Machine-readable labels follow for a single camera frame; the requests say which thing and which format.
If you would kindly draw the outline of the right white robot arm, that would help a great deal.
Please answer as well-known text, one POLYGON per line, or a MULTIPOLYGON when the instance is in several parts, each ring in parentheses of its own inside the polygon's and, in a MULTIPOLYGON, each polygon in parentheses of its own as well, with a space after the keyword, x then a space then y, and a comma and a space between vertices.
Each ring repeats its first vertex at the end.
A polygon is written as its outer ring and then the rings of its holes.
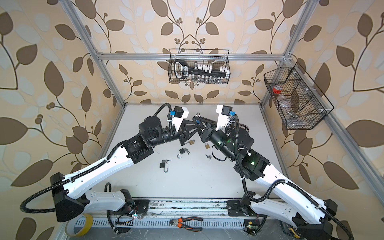
POLYGON ((254 139, 241 128, 237 115, 229 117, 222 130, 215 121, 193 117, 203 143, 211 142, 226 158, 235 162, 245 196, 253 212, 274 216, 297 229, 307 240, 333 240, 333 224, 354 239, 353 233, 336 218, 337 204, 321 200, 297 186, 268 159, 252 149, 254 139))

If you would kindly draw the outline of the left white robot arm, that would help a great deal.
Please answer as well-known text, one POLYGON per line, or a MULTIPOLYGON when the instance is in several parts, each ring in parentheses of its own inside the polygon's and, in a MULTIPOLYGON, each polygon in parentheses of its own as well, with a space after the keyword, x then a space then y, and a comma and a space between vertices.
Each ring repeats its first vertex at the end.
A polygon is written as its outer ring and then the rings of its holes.
POLYGON ((113 174, 131 167, 154 153, 154 147, 178 140, 184 145, 195 133, 195 119, 188 120, 185 107, 171 107, 165 103, 154 115, 139 124, 139 132, 128 140, 116 144, 104 158, 71 174, 57 173, 51 177, 51 186, 24 200, 20 210, 28 214, 55 213, 59 223, 67 222, 96 207, 98 201, 92 196, 91 188, 113 174), (28 203, 51 192, 54 208, 31 209, 28 203))

